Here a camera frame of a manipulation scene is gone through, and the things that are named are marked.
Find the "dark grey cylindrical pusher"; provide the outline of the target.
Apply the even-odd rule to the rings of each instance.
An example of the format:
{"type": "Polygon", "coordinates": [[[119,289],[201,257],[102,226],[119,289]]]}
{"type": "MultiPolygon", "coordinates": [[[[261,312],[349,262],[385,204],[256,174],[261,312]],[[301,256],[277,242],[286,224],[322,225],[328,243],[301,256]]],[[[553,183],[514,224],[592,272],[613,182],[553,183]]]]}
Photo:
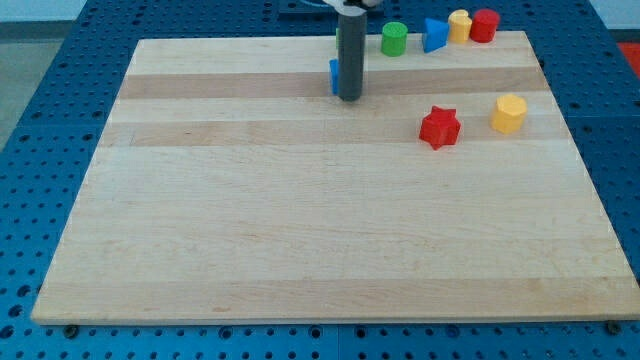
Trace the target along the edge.
{"type": "Polygon", "coordinates": [[[357,101],[363,90],[367,13],[357,6],[337,5],[338,12],[338,96],[357,101]]]}

